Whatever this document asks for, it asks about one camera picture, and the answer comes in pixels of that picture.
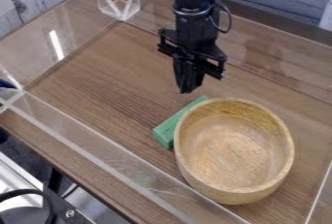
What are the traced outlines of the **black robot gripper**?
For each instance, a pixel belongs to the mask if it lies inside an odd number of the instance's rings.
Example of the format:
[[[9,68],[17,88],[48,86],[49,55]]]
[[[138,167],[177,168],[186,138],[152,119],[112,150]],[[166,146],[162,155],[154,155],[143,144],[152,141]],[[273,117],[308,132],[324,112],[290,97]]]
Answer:
[[[201,86],[203,77],[223,77],[227,56],[217,45],[219,11],[211,8],[191,16],[175,14],[175,28],[160,28],[158,50],[172,58],[177,86],[181,93],[190,93]]]

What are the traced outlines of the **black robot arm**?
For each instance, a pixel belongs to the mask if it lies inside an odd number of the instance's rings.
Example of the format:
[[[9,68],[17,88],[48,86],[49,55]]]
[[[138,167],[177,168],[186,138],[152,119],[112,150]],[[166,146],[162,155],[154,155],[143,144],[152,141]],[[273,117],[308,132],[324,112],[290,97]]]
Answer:
[[[223,77],[227,55],[217,46],[218,34],[231,29],[231,13],[222,0],[175,0],[175,29],[158,30],[158,50],[172,58],[182,94],[202,85],[206,75]]]

